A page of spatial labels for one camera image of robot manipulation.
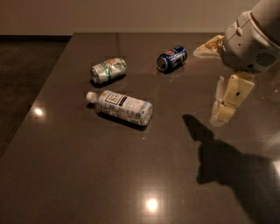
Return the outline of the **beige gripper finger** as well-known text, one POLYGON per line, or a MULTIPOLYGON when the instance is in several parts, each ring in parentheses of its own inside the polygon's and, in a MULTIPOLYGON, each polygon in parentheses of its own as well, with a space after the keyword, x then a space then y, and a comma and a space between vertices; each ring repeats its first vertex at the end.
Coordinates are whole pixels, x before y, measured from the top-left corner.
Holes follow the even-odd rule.
POLYGON ((219 78, 209 120, 212 126, 220 127, 233 117, 252 91, 254 78, 253 74, 246 72, 232 74, 227 84, 223 76, 219 78))
POLYGON ((197 47, 193 55, 201 59, 219 59, 221 57, 219 50, 221 49, 222 40, 221 35, 209 39, 205 44, 197 47))

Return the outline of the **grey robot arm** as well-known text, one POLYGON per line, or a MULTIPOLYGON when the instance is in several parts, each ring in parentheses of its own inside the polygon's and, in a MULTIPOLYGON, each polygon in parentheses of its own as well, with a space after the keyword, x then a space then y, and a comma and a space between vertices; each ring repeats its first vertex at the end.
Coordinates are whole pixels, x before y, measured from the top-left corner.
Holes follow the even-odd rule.
POLYGON ((280 61, 280 0, 260 0, 244 11, 222 35, 209 39, 193 55, 201 59, 217 58, 233 70, 228 79, 220 77, 210 124, 227 123, 249 96, 255 75, 280 61))

